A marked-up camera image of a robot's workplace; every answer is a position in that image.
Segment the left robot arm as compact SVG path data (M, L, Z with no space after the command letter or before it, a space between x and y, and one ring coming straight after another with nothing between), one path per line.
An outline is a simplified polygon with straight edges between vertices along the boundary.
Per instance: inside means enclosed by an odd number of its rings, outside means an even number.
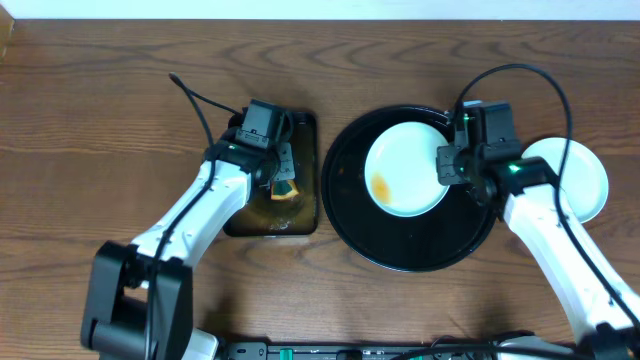
M194 182L128 245L97 251L80 332L103 359L212 359L218 338L193 324L193 272L225 223L273 180L280 146L295 126L289 111L246 111L239 127L205 153Z

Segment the light blue plate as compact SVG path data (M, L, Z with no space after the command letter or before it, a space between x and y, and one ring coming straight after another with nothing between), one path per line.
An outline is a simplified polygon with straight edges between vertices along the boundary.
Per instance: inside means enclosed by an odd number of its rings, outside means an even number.
M565 145L565 138L545 138L527 147L522 157L541 157L559 175ZM569 145L561 188L581 223L596 217L608 198L609 181L603 164L590 149L574 140Z
M364 163L366 190L384 212L415 217L429 212L449 188L438 180L437 149L447 144L434 127L403 122L390 127L371 145Z

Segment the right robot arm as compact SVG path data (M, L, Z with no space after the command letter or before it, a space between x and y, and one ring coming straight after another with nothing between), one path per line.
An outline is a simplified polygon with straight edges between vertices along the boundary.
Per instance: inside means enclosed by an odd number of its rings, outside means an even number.
M567 156L523 157L506 102L462 103L453 140L437 150L438 180L467 185L516 234L567 316L581 356L639 356L639 296L617 274L570 208L561 185Z

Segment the yellow green scrub sponge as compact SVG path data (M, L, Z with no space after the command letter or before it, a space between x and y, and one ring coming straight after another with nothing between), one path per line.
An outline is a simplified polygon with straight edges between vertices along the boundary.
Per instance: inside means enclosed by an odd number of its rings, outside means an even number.
M279 180L271 185L270 198L273 201L286 201L299 195L299 190L294 180Z

